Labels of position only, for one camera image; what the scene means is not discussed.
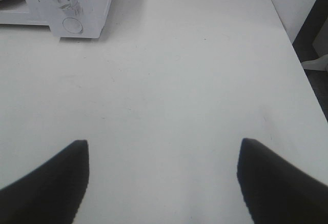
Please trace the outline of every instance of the microwave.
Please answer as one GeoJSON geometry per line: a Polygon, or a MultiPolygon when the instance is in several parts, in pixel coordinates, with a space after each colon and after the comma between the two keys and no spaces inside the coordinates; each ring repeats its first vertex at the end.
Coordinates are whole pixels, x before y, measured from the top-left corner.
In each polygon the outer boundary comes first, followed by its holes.
{"type": "Polygon", "coordinates": [[[112,0],[1,0],[0,24],[47,25],[54,36],[99,38],[112,0]]]}

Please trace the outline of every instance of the white microwave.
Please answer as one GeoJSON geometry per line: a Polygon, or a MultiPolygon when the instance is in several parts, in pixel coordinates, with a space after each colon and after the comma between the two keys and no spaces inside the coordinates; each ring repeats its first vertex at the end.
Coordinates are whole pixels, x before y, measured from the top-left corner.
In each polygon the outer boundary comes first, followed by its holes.
{"type": "Polygon", "coordinates": [[[58,37],[98,38],[111,0],[1,0],[0,24],[48,25],[58,37]]]}

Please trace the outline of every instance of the table surface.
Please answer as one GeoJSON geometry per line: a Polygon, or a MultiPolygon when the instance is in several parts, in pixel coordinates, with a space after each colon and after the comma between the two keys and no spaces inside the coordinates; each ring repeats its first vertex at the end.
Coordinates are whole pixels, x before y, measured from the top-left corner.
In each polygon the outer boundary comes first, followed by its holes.
{"type": "Polygon", "coordinates": [[[0,42],[0,188],[88,139],[75,223],[252,223],[244,137],[328,184],[327,122],[270,0],[113,0],[98,40],[0,42]]]}

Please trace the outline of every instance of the white appliance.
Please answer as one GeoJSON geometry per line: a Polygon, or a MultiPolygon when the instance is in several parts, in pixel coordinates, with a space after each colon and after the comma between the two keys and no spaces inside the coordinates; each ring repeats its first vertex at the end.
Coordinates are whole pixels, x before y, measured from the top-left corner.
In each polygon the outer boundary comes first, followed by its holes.
{"type": "Polygon", "coordinates": [[[48,25],[55,36],[98,38],[111,0],[2,0],[0,24],[48,25]]]}

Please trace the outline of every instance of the floor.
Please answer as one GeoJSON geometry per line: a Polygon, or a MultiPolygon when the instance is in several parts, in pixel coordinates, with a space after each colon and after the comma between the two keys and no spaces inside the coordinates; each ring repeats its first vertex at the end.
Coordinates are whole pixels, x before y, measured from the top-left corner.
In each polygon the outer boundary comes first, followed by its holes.
{"type": "MultiPolygon", "coordinates": [[[[293,43],[294,49],[301,62],[318,58],[312,46],[312,42],[320,31],[323,23],[328,18],[327,8],[328,0],[317,0],[315,2],[293,43]]],[[[328,72],[306,70],[305,73],[328,120],[328,72]]]]}

